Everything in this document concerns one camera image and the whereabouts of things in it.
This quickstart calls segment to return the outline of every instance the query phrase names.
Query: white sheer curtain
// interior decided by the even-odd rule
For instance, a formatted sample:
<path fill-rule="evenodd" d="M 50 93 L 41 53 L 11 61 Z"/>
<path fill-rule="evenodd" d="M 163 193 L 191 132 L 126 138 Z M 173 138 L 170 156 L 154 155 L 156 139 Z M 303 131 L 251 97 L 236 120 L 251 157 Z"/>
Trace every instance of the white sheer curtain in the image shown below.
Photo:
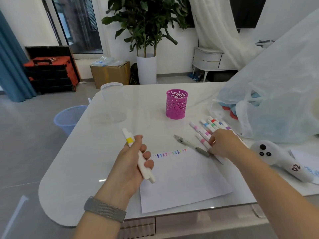
<path fill-rule="evenodd" d="M 241 39 L 236 29 L 229 0 L 189 0 L 200 43 L 221 49 L 240 70 L 263 48 Z"/>

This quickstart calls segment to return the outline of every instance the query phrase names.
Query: hand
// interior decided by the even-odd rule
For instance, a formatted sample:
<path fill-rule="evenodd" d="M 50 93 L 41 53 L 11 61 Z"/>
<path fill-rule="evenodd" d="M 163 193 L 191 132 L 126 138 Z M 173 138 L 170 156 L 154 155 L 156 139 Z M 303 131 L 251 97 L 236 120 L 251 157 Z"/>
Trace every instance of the hand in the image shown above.
<path fill-rule="evenodd" d="M 138 169 L 138 151 L 141 151 L 147 160 L 144 163 L 145 167 L 154 167 L 154 161 L 149 160 L 151 153 L 146 152 L 147 147 L 142 144 L 143 136 L 137 135 L 134 138 L 135 142 L 131 147 L 124 145 L 107 180 L 95 196 L 96 199 L 124 210 L 143 181 Z"/>
<path fill-rule="evenodd" d="M 248 149 L 233 131 L 225 129 L 217 129 L 208 143 L 212 146 L 208 150 L 209 153 L 228 159 L 232 159 Z"/>

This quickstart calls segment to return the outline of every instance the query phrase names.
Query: trash can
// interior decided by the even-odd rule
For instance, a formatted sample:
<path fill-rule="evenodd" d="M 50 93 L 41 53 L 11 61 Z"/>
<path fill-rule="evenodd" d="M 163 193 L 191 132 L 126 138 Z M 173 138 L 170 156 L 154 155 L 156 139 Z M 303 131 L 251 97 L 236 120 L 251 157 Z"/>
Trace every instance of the trash can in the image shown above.
<path fill-rule="evenodd" d="M 55 125 L 69 136 L 86 108 L 87 106 L 74 106 L 59 112 L 54 118 Z"/>

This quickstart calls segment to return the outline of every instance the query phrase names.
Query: forearm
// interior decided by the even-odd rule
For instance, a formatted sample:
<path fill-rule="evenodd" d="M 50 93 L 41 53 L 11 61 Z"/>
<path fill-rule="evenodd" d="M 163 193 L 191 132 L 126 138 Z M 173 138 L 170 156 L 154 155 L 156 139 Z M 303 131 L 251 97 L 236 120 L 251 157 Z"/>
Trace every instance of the forearm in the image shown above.
<path fill-rule="evenodd" d="M 101 189 L 94 196 L 95 199 L 115 206 L 119 209 L 126 210 L 129 198 L 118 192 L 118 185 L 106 181 Z M 117 238 L 121 223 L 107 219 L 91 212 L 85 212 L 82 216 L 74 239 L 115 239 Z"/>
<path fill-rule="evenodd" d="M 230 160 L 237 166 L 279 238 L 316 238 L 318 209 L 249 150 Z"/>

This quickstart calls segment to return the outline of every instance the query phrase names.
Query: potted plant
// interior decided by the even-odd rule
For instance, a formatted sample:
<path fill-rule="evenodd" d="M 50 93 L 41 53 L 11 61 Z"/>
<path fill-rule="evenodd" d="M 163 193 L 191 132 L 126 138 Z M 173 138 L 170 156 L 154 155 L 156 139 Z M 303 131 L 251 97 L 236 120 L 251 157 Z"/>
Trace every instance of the potted plant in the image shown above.
<path fill-rule="evenodd" d="M 102 19 L 108 25 L 120 22 L 121 29 L 115 33 L 115 38 L 128 30 L 130 37 L 124 39 L 130 43 L 130 51 L 134 48 L 137 52 L 138 77 L 140 84 L 156 84 L 156 51 L 162 38 L 174 40 L 168 33 L 168 24 L 174 28 L 174 22 L 184 29 L 187 28 L 185 18 L 188 14 L 187 0 L 109 0 L 108 11 L 114 12 L 113 16 Z M 146 53 L 147 46 L 154 47 L 154 53 Z"/>

